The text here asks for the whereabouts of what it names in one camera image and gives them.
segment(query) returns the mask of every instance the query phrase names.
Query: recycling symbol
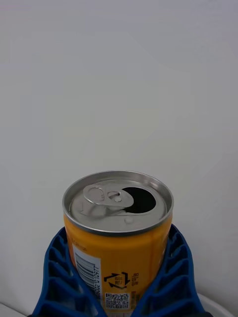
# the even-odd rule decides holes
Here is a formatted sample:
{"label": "recycling symbol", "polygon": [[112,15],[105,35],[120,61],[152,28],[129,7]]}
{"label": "recycling symbol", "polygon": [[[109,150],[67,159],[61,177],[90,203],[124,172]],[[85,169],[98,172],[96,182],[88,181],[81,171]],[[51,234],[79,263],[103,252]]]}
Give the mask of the recycling symbol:
{"label": "recycling symbol", "polygon": [[121,274],[120,273],[112,273],[112,275],[104,277],[104,282],[107,282],[108,279],[110,280],[113,278],[113,279],[115,279],[114,284],[108,281],[108,283],[111,287],[125,289],[125,288],[127,288],[126,285],[130,282],[130,279],[128,279],[128,273],[121,272]]}

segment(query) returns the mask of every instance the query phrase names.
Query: silver lid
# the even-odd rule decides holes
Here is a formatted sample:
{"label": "silver lid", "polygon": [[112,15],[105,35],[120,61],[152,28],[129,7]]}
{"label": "silver lid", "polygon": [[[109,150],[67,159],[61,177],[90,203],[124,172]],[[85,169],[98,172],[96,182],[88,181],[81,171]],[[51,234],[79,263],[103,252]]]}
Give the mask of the silver lid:
{"label": "silver lid", "polygon": [[165,184],[137,172],[106,171],[81,178],[63,196],[63,211],[79,228],[100,235],[131,235],[163,223],[174,199]]}

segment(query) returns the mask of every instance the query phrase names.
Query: drink can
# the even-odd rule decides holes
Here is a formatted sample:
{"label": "drink can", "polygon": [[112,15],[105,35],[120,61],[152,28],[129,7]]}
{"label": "drink can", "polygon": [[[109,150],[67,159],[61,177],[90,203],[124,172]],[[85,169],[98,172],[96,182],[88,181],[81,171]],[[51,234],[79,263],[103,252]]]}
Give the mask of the drink can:
{"label": "drink can", "polygon": [[71,260],[110,317],[129,317],[154,280],[172,223],[173,196],[138,172],[106,171],[63,197]]}

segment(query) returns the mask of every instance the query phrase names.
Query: barcode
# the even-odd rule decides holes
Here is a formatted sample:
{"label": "barcode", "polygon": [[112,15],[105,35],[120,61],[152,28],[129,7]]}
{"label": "barcode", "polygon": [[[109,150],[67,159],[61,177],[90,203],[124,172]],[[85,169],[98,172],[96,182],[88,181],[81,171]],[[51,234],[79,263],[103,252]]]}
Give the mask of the barcode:
{"label": "barcode", "polygon": [[95,265],[93,263],[90,263],[81,257],[79,257],[77,254],[75,254],[76,257],[76,265],[79,272],[79,275],[84,280],[84,282],[88,285],[89,288],[94,292],[94,267]]}
{"label": "barcode", "polygon": [[96,298],[102,301],[101,260],[78,250],[75,246],[73,250],[79,275]]}
{"label": "barcode", "polygon": [[106,308],[128,309],[130,304],[130,293],[116,294],[106,293]]}

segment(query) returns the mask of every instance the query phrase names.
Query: orange can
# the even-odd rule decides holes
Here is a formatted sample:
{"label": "orange can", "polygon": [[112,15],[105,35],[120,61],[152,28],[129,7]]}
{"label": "orange can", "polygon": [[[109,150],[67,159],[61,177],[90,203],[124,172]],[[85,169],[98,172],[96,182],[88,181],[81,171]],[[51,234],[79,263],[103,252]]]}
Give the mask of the orange can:
{"label": "orange can", "polygon": [[159,180],[106,171],[63,197],[71,260],[111,317],[129,317],[154,280],[172,223],[173,196]]}

